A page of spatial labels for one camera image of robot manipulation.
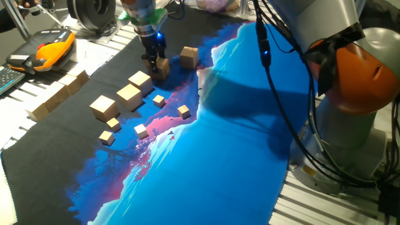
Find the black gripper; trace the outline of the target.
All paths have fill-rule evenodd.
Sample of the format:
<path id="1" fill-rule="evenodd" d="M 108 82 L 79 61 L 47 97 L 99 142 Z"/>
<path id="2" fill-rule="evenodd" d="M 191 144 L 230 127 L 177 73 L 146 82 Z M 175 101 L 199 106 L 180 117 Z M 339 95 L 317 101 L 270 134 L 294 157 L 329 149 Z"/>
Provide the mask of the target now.
<path id="1" fill-rule="evenodd" d="M 139 40 L 145 48 L 141 56 L 144 65 L 154 73 L 158 73 L 157 56 L 165 59 L 166 37 L 160 31 L 150 36 L 139 36 Z"/>

